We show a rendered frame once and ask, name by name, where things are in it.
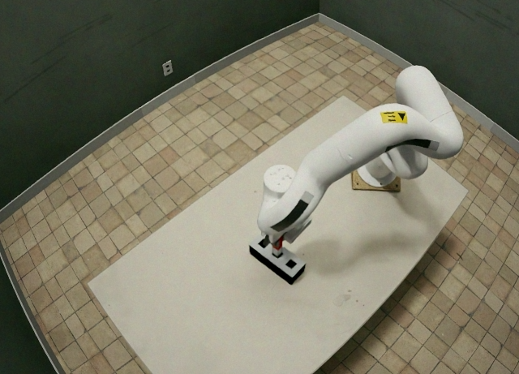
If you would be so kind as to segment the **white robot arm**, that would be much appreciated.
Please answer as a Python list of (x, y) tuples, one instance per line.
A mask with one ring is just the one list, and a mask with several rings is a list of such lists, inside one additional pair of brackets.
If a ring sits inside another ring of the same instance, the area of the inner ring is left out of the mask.
[(292, 244), (311, 224), (329, 186), (347, 174), (357, 170), (365, 183), (383, 187), (396, 176), (418, 178), (428, 157), (447, 159), (460, 152), (461, 125), (428, 69), (403, 70), (395, 93), (397, 104), (377, 106), (355, 119), (310, 151), (297, 173), (286, 165), (266, 170), (257, 220), (261, 232), (286, 232), (284, 240)]

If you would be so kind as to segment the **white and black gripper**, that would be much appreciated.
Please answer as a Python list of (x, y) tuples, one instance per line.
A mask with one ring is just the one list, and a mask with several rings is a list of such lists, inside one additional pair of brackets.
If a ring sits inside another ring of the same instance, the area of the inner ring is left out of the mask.
[[(265, 234), (264, 234), (263, 232), (261, 232), (261, 236), (264, 237)], [(263, 245), (264, 245), (264, 246), (268, 246), (268, 245), (271, 243), (272, 246), (274, 246), (274, 247), (279, 247), (279, 240), (278, 240), (278, 239), (279, 239), (281, 236), (282, 236), (283, 239), (284, 239), (284, 234), (279, 234), (279, 235), (267, 235), (267, 234), (266, 234), (266, 236), (265, 236), (265, 238), (264, 238)]]

